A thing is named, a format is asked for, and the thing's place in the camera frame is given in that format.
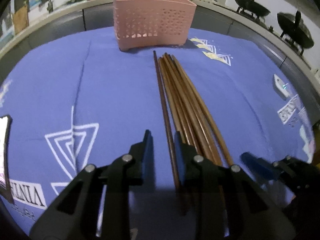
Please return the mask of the pink perforated plastic basket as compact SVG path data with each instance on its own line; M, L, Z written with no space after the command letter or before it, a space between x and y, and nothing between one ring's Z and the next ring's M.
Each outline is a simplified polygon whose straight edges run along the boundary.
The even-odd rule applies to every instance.
M114 32L121 51L182 46L196 4L190 0L113 0Z

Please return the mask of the small white electronic device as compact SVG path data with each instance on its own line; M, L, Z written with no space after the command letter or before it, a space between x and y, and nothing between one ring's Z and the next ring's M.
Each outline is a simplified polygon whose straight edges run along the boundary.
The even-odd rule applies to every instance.
M273 88L282 99L286 100L290 97L286 84L277 74L273 75Z

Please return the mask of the wooden cutting board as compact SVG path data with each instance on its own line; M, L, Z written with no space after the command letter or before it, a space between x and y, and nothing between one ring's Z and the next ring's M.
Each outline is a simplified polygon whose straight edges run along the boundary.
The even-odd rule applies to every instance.
M29 26L28 20L28 6L25 4L19 10L17 10L12 17L15 35L19 34L25 28Z

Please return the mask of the blue printed tablecloth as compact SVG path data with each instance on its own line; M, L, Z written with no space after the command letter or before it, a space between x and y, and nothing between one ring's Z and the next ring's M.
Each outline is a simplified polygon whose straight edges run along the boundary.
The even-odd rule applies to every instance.
M153 136L150 181L130 193L138 239L192 239L192 215L175 208L167 137L153 57L171 54L193 82L235 163L251 152L311 162L311 115L284 97L274 77L289 79L253 42L191 29L182 47L118 48L113 28L69 35L30 51L1 87L10 115L6 210L24 233L87 164L105 166Z

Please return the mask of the dark brown wooden chopstick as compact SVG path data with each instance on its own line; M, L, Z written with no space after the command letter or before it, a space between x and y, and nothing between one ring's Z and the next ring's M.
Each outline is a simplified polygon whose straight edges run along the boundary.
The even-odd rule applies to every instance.
M155 50L153 51L153 59L154 59L156 75L157 75L157 82L158 82L159 96L160 96L160 100L161 100L165 133L167 136L167 143L168 143L168 148L169 148L169 156L170 156L170 161L171 161L172 175L173 175L175 189L177 190L179 187L179 178L178 178L178 171L177 171L177 164L176 164L175 146L174 146L171 126L170 126L169 113L168 113L167 102L166 102L166 98L165 98L163 79L161 76L161 70L159 67L158 57L157 57Z

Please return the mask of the black wok with ladle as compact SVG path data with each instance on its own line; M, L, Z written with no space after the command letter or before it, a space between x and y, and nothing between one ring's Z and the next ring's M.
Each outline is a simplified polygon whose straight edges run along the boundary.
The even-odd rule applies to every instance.
M266 7L255 0L235 0L235 2L238 5L237 13L248 11L251 15L255 15L257 20L270 14Z

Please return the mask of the black wok on stove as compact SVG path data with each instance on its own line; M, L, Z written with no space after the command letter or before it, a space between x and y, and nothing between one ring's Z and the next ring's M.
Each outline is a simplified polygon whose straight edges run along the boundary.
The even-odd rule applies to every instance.
M277 21L282 29L280 38L287 35L289 39L285 39L299 56L302 56L305 49L310 49L314 46L311 33L304 24L301 12L296 11L295 15L279 12L277 13Z

